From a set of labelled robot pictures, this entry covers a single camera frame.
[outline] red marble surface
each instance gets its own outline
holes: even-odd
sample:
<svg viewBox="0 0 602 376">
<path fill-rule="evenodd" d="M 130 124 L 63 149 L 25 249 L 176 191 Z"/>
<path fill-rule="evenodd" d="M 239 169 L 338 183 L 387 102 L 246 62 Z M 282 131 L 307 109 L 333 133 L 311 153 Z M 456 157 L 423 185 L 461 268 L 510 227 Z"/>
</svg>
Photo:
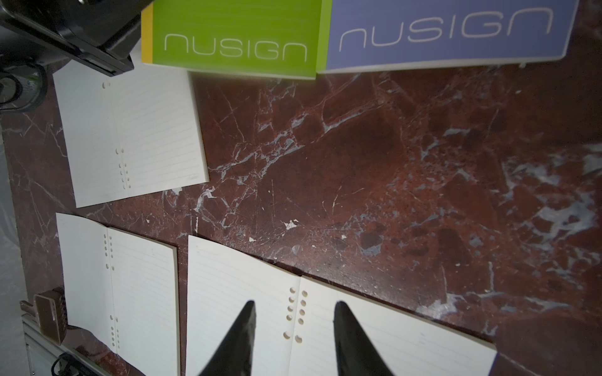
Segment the red marble surface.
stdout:
<svg viewBox="0 0 602 376">
<path fill-rule="evenodd" d="M 601 12 L 582 1 L 568 56 L 525 69 L 195 76 L 211 181 L 80 209 L 52 86 L 0 118 L 30 298 L 63 283 L 75 213 L 177 245 L 182 364 L 192 234 L 488 338 L 492 375 L 602 374 Z"/>
</svg>

